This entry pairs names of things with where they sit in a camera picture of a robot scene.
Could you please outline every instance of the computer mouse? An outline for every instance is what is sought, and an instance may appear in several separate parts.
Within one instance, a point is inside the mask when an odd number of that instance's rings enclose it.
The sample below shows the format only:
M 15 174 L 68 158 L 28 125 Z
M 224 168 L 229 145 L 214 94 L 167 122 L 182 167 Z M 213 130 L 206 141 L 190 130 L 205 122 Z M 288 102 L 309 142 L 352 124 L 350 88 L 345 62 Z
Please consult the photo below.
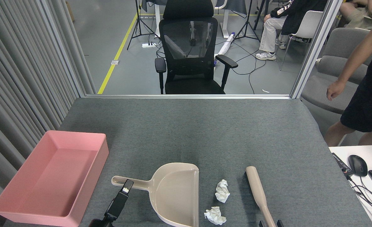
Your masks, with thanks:
M 350 155 L 349 165 L 350 168 L 353 170 L 354 174 L 359 177 L 365 177 L 368 173 L 367 164 L 365 163 L 364 159 L 362 159 L 360 156 Z

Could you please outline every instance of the gray floor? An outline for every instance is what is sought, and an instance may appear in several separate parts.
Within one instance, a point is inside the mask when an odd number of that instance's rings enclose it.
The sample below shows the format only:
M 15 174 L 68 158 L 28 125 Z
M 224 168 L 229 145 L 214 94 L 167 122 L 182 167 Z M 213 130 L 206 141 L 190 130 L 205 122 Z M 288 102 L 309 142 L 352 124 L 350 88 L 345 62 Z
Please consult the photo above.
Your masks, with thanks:
M 154 70 L 154 58 L 156 58 L 157 48 L 142 48 L 141 45 L 148 42 L 148 36 L 140 36 L 132 39 L 129 50 L 126 50 L 133 32 L 133 28 L 130 25 L 136 14 L 135 1 L 69 0 L 68 2 L 75 18 L 74 26 L 97 90 L 101 87 L 111 68 L 111 61 L 114 60 L 120 46 L 124 44 L 124 48 L 118 58 L 120 63 L 114 67 L 106 87 L 101 93 L 104 95 L 159 94 L 158 75 Z M 277 7 L 277 4 L 271 4 L 270 10 L 274 7 Z M 164 6 L 161 6 L 160 12 L 163 13 L 163 11 Z M 251 15 L 255 14 L 255 11 L 256 1 L 253 1 Z M 222 22 L 224 11 L 220 10 L 216 13 L 219 13 L 219 15 L 216 15 L 215 18 Z M 154 14 L 154 7 L 149 7 L 148 12 L 141 10 L 141 14 L 145 16 L 143 21 L 155 30 L 155 20 L 149 18 Z M 256 16 L 250 17 L 252 26 L 254 26 L 255 19 Z M 245 20 L 231 12 L 228 19 L 229 33 L 238 33 Z M 260 21 L 256 30 L 259 37 L 262 26 L 263 22 Z M 130 30 L 130 34 L 124 43 L 128 30 Z M 142 33 L 147 33 L 147 30 L 142 28 Z M 249 28 L 247 35 L 254 37 L 252 34 L 252 30 Z M 154 40 L 153 36 L 149 38 L 150 41 L 158 42 L 158 40 Z M 225 39 L 222 38 L 222 32 L 219 29 L 217 43 L 223 41 Z M 216 53 L 221 47 L 222 44 L 216 46 Z M 254 53 L 258 50 L 258 47 L 258 40 L 242 38 L 231 45 L 226 55 L 233 60 L 238 60 L 250 53 Z M 285 50 L 278 50 L 276 61 L 257 61 L 253 56 L 248 56 L 238 61 L 239 67 L 234 72 L 230 72 L 225 86 L 225 93 L 289 94 L 301 69 L 305 51 L 305 44 L 292 42 L 282 71 L 279 70 L 279 65 L 285 55 Z M 221 82 L 223 69 L 223 66 L 219 64 L 215 70 L 215 80 L 219 83 Z M 238 73 L 246 74 L 253 70 L 254 72 L 250 77 L 249 75 L 238 75 Z M 322 134 L 340 118 L 340 115 L 324 111 L 305 101 L 304 103 L 318 122 Z M 357 132 L 348 135 L 342 145 L 356 145 L 361 135 L 362 133 Z

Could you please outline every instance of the dustpan handle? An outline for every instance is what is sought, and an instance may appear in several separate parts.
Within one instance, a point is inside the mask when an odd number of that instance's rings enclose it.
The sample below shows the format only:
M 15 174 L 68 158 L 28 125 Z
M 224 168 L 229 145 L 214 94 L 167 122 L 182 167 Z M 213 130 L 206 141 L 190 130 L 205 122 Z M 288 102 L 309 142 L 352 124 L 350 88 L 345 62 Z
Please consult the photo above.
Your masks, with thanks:
M 133 179 L 129 177 L 114 176 L 112 177 L 111 182 L 115 186 L 123 186 L 124 182 L 126 182 L 127 179 L 130 179 L 134 182 L 133 188 L 135 189 L 148 191 L 150 187 L 150 181 L 142 181 L 142 180 L 137 180 L 137 179 Z
M 256 204 L 259 206 L 266 224 L 268 227 L 276 227 L 276 224 L 271 217 L 270 211 L 267 207 L 266 195 L 260 182 L 259 174 L 254 166 L 246 167 L 246 175 L 248 176 L 249 185 L 251 186 L 253 197 Z

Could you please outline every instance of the hand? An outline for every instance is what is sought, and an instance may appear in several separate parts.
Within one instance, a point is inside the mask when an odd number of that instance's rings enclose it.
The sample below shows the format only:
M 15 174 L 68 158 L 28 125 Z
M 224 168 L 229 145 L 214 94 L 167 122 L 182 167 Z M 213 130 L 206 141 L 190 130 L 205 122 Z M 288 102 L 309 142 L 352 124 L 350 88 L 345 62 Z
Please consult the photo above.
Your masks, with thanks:
M 345 82 L 340 82 L 338 80 L 335 81 L 334 83 L 328 86 L 328 89 L 326 91 L 326 98 L 328 98 L 329 101 L 336 98 L 343 92 L 345 86 L 346 86 Z
M 269 19 L 269 18 L 271 18 L 271 16 L 270 16 L 270 14 L 267 14 L 267 15 L 264 17 L 264 19 L 263 19 L 263 23 L 266 23 L 266 20 Z

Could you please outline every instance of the crumpled tissue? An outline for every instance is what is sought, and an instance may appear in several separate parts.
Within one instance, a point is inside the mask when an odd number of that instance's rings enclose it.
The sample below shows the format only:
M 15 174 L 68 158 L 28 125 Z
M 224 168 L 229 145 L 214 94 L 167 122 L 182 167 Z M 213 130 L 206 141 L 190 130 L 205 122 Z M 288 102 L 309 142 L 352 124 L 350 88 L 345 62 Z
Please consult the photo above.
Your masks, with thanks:
M 206 213 L 204 213 L 204 217 L 213 224 L 222 225 L 222 223 L 227 221 L 225 217 L 221 217 L 221 211 L 219 211 L 219 207 L 212 207 L 211 210 L 206 210 Z
M 230 195 L 230 192 L 228 191 L 228 183 L 226 180 L 222 179 L 218 184 L 217 188 L 215 189 L 215 197 L 217 197 L 217 200 L 220 202 L 225 203 L 227 201 L 228 196 Z

